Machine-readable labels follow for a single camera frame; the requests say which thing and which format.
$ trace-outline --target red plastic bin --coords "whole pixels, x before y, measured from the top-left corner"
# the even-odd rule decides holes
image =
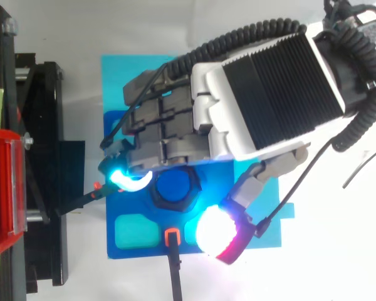
[[[21,137],[0,130],[0,253],[26,231],[24,147]]]

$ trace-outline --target white background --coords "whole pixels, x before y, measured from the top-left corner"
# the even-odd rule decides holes
[[[65,71],[65,138],[86,141],[86,192],[101,179],[102,54],[176,55],[264,18],[311,22],[323,16],[321,0],[300,2],[0,1],[19,23],[16,51],[36,52],[39,63],[56,61]],[[326,140],[315,141],[311,154]],[[247,250],[231,266],[205,255],[183,255],[184,300],[376,300],[376,159],[341,189],[364,150],[376,150],[376,126],[354,149],[329,150],[320,159],[292,197],[295,219],[282,220],[282,248]],[[281,196],[301,170],[281,178]],[[39,282],[39,293],[28,301],[172,300],[166,257],[107,259],[103,201],[67,220],[70,277],[63,287]]]

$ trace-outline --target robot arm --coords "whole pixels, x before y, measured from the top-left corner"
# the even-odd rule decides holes
[[[361,24],[357,14],[365,10],[376,8],[325,1],[325,30],[316,38],[296,21],[265,21],[143,72],[124,87],[130,109],[116,128],[135,143],[103,140],[107,157],[99,170],[108,176],[121,166],[147,181],[148,172],[178,166],[260,159],[219,205],[236,236],[217,257],[232,263],[253,236],[262,236],[327,147],[347,150],[376,121],[376,20]],[[337,120],[352,115],[338,133]],[[265,182],[303,163],[321,130],[333,138],[270,216],[251,224],[245,210]]]

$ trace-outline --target metal rod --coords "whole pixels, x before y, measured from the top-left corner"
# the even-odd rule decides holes
[[[34,223],[37,221],[43,221],[42,215],[40,214],[40,211],[37,209],[29,209],[26,212],[26,221],[29,223]]]
[[[26,81],[29,73],[29,68],[16,68],[15,69],[15,80],[17,82]]]

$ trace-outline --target bright white light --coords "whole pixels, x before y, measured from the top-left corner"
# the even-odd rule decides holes
[[[196,242],[205,253],[217,257],[237,235],[236,224],[218,205],[208,207],[199,219]]]
[[[150,180],[152,180],[152,176],[152,171],[149,171],[143,178],[133,180],[130,177],[125,176],[121,170],[117,169],[110,176],[110,180],[125,191],[138,191],[148,186]]]

